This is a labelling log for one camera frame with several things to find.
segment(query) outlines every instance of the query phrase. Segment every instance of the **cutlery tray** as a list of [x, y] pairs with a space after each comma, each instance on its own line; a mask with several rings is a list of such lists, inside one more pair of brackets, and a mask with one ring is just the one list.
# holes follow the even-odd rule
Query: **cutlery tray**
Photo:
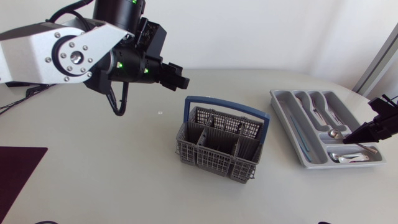
[[[329, 130], [337, 129], [342, 135], [347, 136], [360, 126], [349, 109], [332, 91], [271, 90], [270, 93], [272, 107], [304, 167], [327, 169], [376, 166], [386, 163], [374, 143], [364, 143], [364, 145], [378, 150], [377, 154], [372, 154], [356, 144], [343, 144], [342, 139], [334, 139], [328, 135]], [[369, 160], [339, 163], [329, 156], [330, 153], [344, 155], [357, 152], [368, 156]]]

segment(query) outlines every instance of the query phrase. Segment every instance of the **spoon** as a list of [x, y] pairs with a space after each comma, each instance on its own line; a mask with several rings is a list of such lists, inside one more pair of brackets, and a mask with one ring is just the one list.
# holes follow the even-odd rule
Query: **spoon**
[[[328, 131], [328, 135], [334, 139], [344, 139], [345, 137], [343, 136], [343, 134], [337, 130], [337, 129], [331, 129]], [[361, 146], [363, 149], [366, 149], [367, 151], [373, 153], [373, 154], [377, 154], [377, 150], [372, 149], [370, 147], [364, 146], [362, 144], [356, 143], [357, 146]]]
[[358, 157], [358, 156], [364, 156], [363, 153], [353, 153], [353, 154], [346, 154], [346, 155], [337, 155], [336, 153], [332, 152], [329, 153], [330, 159], [332, 159], [335, 162], [338, 162], [338, 158], [343, 157], [343, 158], [353, 158], [353, 157]]
[[359, 161], [368, 161], [369, 157], [368, 156], [358, 156], [358, 157], [354, 157], [352, 159], [347, 159], [344, 157], [339, 157], [338, 161], [340, 163], [349, 163], [349, 162], [359, 162]]

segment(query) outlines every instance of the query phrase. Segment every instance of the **table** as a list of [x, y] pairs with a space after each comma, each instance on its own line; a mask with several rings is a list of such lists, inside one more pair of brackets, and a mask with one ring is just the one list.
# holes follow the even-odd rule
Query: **table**
[[[49, 149], [3, 223], [396, 222], [398, 136], [377, 145], [387, 159], [384, 166], [306, 170], [271, 106], [269, 90], [333, 90], [360, 123], [376, 115], [367, 99], [294, 72], [186, 70], [184, 75], [190, 86], [177, 92], [131, 84], [123, 117], [84, 84], [57, 85], [2, 115], [0, 145]], [[0, 86], [0, 105], [23, 93]], [[235, 101], [271, 115], [254, 180], [240, 184], [180, 162], [175, 137], [187, 95]]]

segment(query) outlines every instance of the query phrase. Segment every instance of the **black cable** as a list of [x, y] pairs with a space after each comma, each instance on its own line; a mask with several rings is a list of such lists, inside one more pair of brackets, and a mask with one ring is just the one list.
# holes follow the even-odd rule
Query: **black cable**
[[118, 104], [116, 102], [116, 97], [114, 95], [112, 87], [111, 87], [111, 93], [106, 95], [109, 104], [112, 107], [113, 112], [117, 116], [123, 116], [124, 112], [126, 111], [128, 92], [129, 92], [129, 83], [123, 82], [122, 100], [120, 101], [121, 102], [120, 109], [118, 109]]
[[73, 4], [70, 4], [69, 6], [65, 6], [62, 9], [58, 10], [56, 13], [54, 13], [54, 15], [52, 15], [52, 17], [49, 19], [49, 22], [55, 23], [55, 21], [65, 13], [69, 13], [83, 6], [86, 6], [92, 1], [93, 0], [81, 0]]
[[[394, 97], [393, 99], [395, 99], [395, 98], [397, 98], [398, 96], [396, 96], [396, 97]], [[393, 99], [391, 99], [391, 100], [393, 100]]]
[[55, 86], [55, 85], [56, 85], [56, 84], [42, 85], [41, 88], [39, 88], [37, 91], [31, 91], [30, 94], [27, 94], [27, 96], [26, 96], [25, 98], [22, 98], [22, 99], [20, 99], [20, 100], [18, 100], [18, 101], [15, 101], [15, 102], [13, 102], [13, 103], [10, 103], [10, 104], [8, 104], [8, 105], [6, 105], [6, 106], [0, 107], [0, 110], [3, 110], [2, 112], [0, 112], [0, 115], [4, 114], [5, 112], [7, 112], [7, 111], [8, 111], [9, 109], [11, 109], [12, 107], [14, 107], [14, 106], [16, 106], [16, 105], [22, 103], [23, 101], [29, 99], [30, 97], [35, 96], [35, 95], [37, 95], [37, 94], [43, 92], [44, 90], [48, 90], [50, 87], [53, 87], [53, 86]]
[[53, 221], [42, 221], [42, 222], [38, 222], [36, 224], [58, 224], [58, 223], [53, 222]]
[[86, 28], [86, 32], [91, 30], [90, 25], [88, 24], [87, 20], [83, 16], [81, 16], [78, 12], [70, 11], [68, 13], [76, 16], [83, 23], [84, 27]]

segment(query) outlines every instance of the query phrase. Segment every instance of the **gray plastic basket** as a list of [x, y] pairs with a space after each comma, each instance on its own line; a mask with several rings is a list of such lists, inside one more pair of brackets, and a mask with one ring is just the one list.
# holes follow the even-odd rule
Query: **gray plastic basket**
[[[191, 102], [224, 106], [264, 120], [264, 123], [212, 109], [194, 107]], [[241, 183], [254, 178], [269, 124], [269, 115], [237, 103], [188, 96], [184, 123], [177, 134], [177, 154], [183, 163]]]

